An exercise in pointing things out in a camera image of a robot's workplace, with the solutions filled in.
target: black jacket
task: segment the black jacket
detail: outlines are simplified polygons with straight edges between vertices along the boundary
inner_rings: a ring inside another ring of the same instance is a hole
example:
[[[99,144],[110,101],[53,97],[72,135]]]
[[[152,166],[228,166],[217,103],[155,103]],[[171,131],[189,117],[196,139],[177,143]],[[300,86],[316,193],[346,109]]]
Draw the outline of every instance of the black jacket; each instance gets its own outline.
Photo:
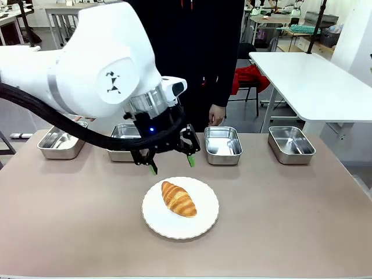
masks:
[[[186,79],[190,95],[205,83],[226,106],[237,61],[244,0],[127,0],[137,12],[162,76]]]

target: stainless steel container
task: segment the stainless steel container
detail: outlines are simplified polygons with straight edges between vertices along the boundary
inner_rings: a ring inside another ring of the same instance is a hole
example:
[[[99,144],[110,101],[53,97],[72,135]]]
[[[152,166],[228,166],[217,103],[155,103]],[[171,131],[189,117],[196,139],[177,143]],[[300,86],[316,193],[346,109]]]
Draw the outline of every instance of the stainless steel container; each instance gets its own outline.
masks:
[[[87,128],[88,123],[79,121],[78,124]],[[74,159],[81,151],[85,141],[53,126],[37,147],[47,159],[70,160]]]
[[[119,124],[111,133],[112,138],[141,138],[134,124]],[[108,150],[110,160],[113,162],[133,162],[130,151]]]
[[[204,130],[207,161],[210,164],[237,164],[243,153],[238,133],[231,127],[207,127]]]
[[[296,127],[269,128],[269,144],[282,164],[308,164],[315,148]]]

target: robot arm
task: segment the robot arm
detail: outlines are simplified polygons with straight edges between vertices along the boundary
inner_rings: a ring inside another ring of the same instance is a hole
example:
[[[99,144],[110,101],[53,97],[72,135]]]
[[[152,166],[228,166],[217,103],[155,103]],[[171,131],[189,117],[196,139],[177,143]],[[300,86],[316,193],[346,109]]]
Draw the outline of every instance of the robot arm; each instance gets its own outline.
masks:
[[[80,11],[79,18],[76,32],[61,50],[10,55],[1,47],[0,97],[94,145],[131,151],[137,164],[154,166],[155,153],[173,149],[187,155],[199,151],[177,99],[187,83],[160,76],[133,8],[125,2],[102,5]],[[123,108],[141,139],[106,137],[59,113],[106,117]],[[181,139],[184,134],[192,144]],[[145,156],[140,155],[142,149],[149,149]]]

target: bread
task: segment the bread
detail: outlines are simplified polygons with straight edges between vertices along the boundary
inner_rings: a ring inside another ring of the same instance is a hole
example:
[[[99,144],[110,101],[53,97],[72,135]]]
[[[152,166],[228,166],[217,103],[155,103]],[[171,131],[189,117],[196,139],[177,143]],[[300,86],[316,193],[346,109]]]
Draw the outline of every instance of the bread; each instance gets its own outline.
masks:
[[[164,181],[162,195],[166,206],[174,213],[188,218],[196,216],[196,207],[184,188]]]

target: red cloth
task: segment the red cloth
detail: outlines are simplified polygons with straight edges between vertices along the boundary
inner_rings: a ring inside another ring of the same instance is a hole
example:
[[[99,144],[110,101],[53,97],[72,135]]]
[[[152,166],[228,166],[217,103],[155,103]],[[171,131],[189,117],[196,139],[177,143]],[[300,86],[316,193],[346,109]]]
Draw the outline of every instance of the red cloth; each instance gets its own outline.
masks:
[[[260,85],[257,87],[257,92],[264,91],[269,85],[270,82],[267,77],[261,75],[260,70],[256,65],[250,65],[248,67],[239,68],[235,70],[234,82],[232,83],[231,94],[236,95],[240,88],[241,82],[247,81],[258,81]]]

